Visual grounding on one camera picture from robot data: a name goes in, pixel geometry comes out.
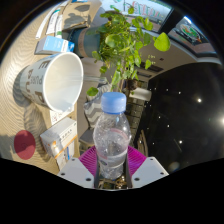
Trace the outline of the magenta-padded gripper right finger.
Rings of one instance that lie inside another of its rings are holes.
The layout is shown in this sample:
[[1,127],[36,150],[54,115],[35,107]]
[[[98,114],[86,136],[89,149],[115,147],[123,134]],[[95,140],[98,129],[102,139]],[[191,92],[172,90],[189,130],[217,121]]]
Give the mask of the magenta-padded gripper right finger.
[[155,157],[146,157],[129,146],[126,157],[126,181],[129,188],[140,188],[168,175]]

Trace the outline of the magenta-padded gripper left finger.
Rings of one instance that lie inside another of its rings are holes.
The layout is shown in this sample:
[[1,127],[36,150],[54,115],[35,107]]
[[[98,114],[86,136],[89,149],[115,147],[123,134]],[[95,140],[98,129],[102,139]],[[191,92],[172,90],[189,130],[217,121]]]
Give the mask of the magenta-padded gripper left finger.
[[95,147],[89,148],[79,158],[72,157],[58,176],[84,188],[96,188],[99,168]]

